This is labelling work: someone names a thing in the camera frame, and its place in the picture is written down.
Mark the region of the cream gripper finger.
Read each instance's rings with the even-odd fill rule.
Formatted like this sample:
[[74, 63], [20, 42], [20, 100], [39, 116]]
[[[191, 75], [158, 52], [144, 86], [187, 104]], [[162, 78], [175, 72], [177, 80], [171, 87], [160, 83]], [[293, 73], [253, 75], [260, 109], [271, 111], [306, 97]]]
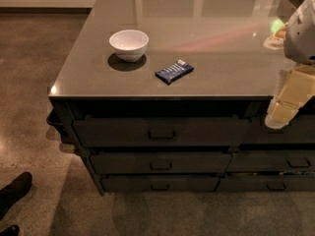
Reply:
[[314, 65], [295, 65], [290, 71], [280, 70], [265, 125], [282, 129], [314, 95]]
[[264, 46], [272, 50], [283, 49], [286, 29], [287, 29], [287, 24], [284, 24], [283, 26], [281, 26], [275, 33], [270, 35], [264, 41]]

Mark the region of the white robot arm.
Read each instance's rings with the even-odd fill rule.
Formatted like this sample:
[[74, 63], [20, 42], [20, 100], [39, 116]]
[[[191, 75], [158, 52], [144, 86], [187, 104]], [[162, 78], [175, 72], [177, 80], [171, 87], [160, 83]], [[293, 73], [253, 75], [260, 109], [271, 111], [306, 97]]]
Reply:
[[281, 129], [315, 95], [315, 0], [304, 0], [264, 46], [282, 49], [295, 62], [290, 71], [280, 70], [265, 118], [267, 127]]

